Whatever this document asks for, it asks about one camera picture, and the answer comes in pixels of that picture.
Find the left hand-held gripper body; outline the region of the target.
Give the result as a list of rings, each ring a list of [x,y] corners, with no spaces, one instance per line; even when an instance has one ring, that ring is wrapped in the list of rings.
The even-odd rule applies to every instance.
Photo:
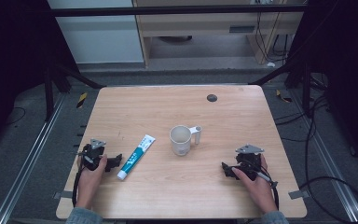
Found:
[[[91,138],[90,143],[86,144],[79,153],[81,163],[89,170],[94,171],[99,166],[105,145],[106,143],[104,141]]]

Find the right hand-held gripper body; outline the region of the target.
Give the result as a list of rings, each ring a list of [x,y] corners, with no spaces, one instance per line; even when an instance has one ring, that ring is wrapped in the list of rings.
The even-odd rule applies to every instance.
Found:
[[[261,154],[264,149],[246,144],[236,149],[236,161],[242,170],[252,181],[255,181],[261,172]]]

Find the white and teal toothpaste tube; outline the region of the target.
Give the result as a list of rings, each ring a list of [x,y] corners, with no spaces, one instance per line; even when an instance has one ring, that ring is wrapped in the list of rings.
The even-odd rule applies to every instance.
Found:
[[[124,180],[131,170],[135,167],[138,161],[143,157],[150,146],[155,142],[156,138],[146,134],[136,149],[133,150],[131,155],[125,161],[120,171],[117,174],[119,180]]]

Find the white cup with handle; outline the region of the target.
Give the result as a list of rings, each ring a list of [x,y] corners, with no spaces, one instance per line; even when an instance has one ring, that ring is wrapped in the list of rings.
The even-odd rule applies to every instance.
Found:
[[[201,131],[200,126],[189,128],[185,125],[177,125],[173,127],[170,131],[173,153],[185,156],[191,149],[191,141],[194,141],[195,145],[200,143]]]

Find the person's left hand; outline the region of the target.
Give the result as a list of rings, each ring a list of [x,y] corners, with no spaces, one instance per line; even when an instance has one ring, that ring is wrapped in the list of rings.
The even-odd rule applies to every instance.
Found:
[[[94,171],[90,171],[88,168],[82,171],[78,182],[76,207],[91,209],[93,199],[102,181],[106,164],[107,155],[103,154],[99,166]]]

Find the person's right hand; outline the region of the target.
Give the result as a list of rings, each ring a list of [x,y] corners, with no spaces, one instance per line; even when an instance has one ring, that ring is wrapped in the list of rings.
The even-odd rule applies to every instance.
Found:
[[[250,198],[262,214],[278,210],[268,181],[260,176],[252,181],[243,171],[237,168],[232,168],[232,171],[245,186]]]

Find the yellow black striped tape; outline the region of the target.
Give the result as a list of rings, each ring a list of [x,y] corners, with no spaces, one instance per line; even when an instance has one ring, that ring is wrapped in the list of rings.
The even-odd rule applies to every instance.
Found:
[[[88,94],[86,92],[82,92],[80,94],[79,100],[78,100],[78,102],[76,104],[76,108],[81,108],[82,107],[82,105],[84,104],[84,102],[85,102],[85,100],[87,98],[87,95]]]
[[[286,103],[292,103],[292,97],[288,90],[276,90],[276,95],[278,98],[280,98],[282,101]]]

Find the black metal stand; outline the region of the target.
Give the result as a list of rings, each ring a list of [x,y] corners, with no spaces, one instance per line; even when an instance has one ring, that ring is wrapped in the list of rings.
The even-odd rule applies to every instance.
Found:
[[[269,74],[260,79],[250,82],[250,85],[262,86],[273,78],[287,74],[284,85],[292,89],[299,83],[302,84],[302,109],[308,117],[310,117],[310,66],[306,62],[299,60],[289,60],[285,65],[273,70]]]
[[[56,86],[59,92],[67,93],[72,86],[67,77],[73,77],[83,84],[93,88],[101,89],[102,84],[98,84],[79,72],[72,70],[62,64],[51,63],[44,71],[45,99],[46,99],[46,120],[50,120],[54,112],[53,86]]]

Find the white cabinet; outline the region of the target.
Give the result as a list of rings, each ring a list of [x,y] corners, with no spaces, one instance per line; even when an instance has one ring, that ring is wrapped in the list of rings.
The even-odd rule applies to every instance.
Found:
[[[131,0],[48,0],[52,9],[133,7]],[[134,16],[57,17],[77,64],[142,63]]]

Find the light wooden desk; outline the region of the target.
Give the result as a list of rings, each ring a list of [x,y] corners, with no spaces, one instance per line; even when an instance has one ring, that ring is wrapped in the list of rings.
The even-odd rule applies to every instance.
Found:
[[[300,0],[131,0],[135,7],[296,5]],[[244,35],[255,59],[265,63],[278,35],[296,33],[301,12],[138,15],[144,58],[153,37],[187,35]]]

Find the grey metal table bracket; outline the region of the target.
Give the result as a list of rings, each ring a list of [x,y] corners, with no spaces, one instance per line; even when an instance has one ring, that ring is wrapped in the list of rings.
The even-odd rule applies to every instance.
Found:
[[[53,194],[53,198],[56,200],[59,200],[60,198],[67,198],[67,199],[71,199],[73,196],[73,192],[72,191],[68,191],[68,190],[63,190],[63,191],[56,191]]]
[[[298,198],[309,198],[310,193],[307,190],[297,190],[288,193],[289,197],[294,200]]]

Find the aluminium floor rail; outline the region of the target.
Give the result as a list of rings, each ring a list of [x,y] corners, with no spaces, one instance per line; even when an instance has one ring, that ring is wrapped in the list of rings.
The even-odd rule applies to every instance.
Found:
[[[358,221],[358,201],[354,192],[348,185],[337,182],[337,179],[344,180],[344,177],[339,171],[331,154],[328,152],[322,137],[316,129],[316,125],[313,123],[313,119],[305,116],[303,120],[310,130],[310,136],[307,139],[307,144],[311,145],[318,153],[326,173],[331,177],[333,187],[349,217],[349,220],[352,222]]]
[[[28,156],[25,159],[20,171],[18,172],[7,196],[0,205],[0,224],[7,224],[9,218],[27,184],[30,175],[36,165],[36,162],[44,149],[48,137],[53,130],[53,127],[56,123],[58,116],[62,111],[62,105],[65,101],[66,95],[64,93],[59,93],[57,102],[53,106],[53,112],[49,119],[47,119],[38,136],[34,140],[34,144],[31,147],[31,150]]]

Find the black horizontal frame bar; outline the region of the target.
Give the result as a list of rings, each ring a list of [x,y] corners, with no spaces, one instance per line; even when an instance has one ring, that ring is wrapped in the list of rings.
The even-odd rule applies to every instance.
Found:
[[[259,12],[303,12],[307,5],[225,5],[225,6],[173,6],[173,7],[107,7],[107,8],[61,8],[45,10],[54,17],[85,16],[130,16],[212,13],[259,13]]]

